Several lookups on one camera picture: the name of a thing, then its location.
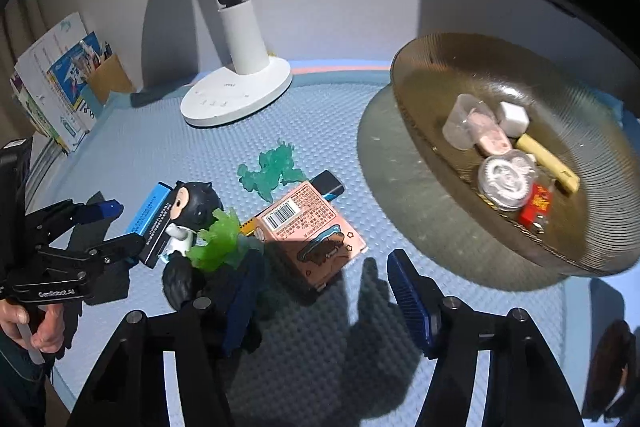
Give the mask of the blue rectangular box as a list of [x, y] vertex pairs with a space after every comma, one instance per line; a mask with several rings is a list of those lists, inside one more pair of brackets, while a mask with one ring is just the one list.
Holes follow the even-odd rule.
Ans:
[[158, 182], [126, 230], [127, 234], [136, 233], [144, 238], [145, 244], [139, 254], [139, 259], [150, 269], [155, 267], [169, 241], [169, 235], [165, 230], [169, 223], [169, 211], [175, 196], [175, 187]]

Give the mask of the light green translucent figurine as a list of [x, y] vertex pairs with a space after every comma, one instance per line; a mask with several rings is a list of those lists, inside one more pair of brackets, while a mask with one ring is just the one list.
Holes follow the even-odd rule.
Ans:
[[233, 209], [216, 209], [213, 217], [213, 224], [198, 231], [196, 243], [186, 252], [194, 268], [204, 273], [214, 273], [223, 265], [236, 269], [250, 251], [264, 253], [258, 239], [241, 232], [241, 222]]

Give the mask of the pink card box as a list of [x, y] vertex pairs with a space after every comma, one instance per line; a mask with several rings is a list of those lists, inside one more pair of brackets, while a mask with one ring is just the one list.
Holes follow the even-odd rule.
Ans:
[[367, 249], [358, 231], [305, 181], [255, 219], [254, 236], [303, 288], [321, 291]]

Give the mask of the dark green translucent figurine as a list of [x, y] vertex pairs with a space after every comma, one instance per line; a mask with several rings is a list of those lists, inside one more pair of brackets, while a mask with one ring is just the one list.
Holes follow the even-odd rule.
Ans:
[[280, 185], [306, 181], [306, 174], [295, 166], [293, 152], [292, 144], [280, 142], [276, 148], [259, 154], [258, 170], [250, 170], [245, 164], [239, 165], [236, 174], [244, 190], [256, 192], [262, 200], [271, 204], [272, 193]]

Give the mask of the red small packet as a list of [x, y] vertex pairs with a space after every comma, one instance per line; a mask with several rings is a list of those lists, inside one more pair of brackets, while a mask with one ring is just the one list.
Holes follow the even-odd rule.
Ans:
[[553, 187], [534, 183], [532, 194], [518, 214], [518, 224], [529, 232], [541, 235], [548, 225], [548, 214], [553, 198]]

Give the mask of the stack of booklets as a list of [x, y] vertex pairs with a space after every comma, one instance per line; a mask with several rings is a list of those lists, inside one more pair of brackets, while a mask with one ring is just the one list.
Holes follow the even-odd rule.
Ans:
[[77, 12], [67, 15], [20, 55], [14, 72], [29, 100], [67, 153], [80, 147], [102, 113], [89, 84], [102, 46]]

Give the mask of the round silver tin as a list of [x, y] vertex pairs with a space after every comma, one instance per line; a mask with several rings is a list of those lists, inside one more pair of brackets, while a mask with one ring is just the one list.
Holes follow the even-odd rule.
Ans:
[[522, 208], [533, 193], [538, 176], [535, 163], [520, 150], [487, 157], [477, 175], [478, 189], [504, 211]]

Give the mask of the pink round candy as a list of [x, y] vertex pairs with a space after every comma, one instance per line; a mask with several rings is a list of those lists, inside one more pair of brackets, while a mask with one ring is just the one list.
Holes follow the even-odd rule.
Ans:
[[486, 156], [500, 156], [511, 152], [513, 146], [500, 127], [488, 127], [480, 130], [475, 143]]

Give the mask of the clear plastic cup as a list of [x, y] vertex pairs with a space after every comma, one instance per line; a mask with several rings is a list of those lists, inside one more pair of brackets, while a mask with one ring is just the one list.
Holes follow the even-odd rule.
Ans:
[[445, 124], [442, 126], [442, 135], [445, 140], [457, 150], [469, 150], [474, 145], [471, 130], [468, 125], [468, 117], [476, 112], [496, 120], [489, 106], [469, 93], [461, 93], [454, 102]]

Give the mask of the yellow stick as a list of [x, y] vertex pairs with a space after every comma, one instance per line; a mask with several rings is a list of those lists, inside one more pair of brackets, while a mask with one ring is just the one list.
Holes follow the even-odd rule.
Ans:
[[529, 134], [522, 134], [516, 140], [515, 146], [524, 153], [533, 154], [538, 164], [546, 168], [567, 193], [575, 194], [579, 190], [579, 176]]

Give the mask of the white desk lamp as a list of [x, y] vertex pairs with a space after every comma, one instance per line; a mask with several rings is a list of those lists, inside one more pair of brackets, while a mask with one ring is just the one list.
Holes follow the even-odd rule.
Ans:
[[218, 0], [231, 64], [218, 68], [186, 92], [180, 112], [195, 128], [218, 127], [264, 109], [288, 90], [292, 66], [268, 53], [250, 0]]

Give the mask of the white cube eraser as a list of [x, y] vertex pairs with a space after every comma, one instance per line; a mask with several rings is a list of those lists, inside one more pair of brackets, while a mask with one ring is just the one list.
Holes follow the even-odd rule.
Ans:
[[518, 138], [529, 126], [526, 109], [518, 104], [502, 101], [496, 115], [500, 128], [509, 138]]

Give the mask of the amber ribbed glass bowl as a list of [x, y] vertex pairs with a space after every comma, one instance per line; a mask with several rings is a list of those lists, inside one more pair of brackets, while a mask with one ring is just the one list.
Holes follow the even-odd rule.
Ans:
[[504, 40], [436, 34], [395, 55], [402, 119], [436, 179], [536, 265], [604, 277], [639, 259], [639, 155], [608, 106]]

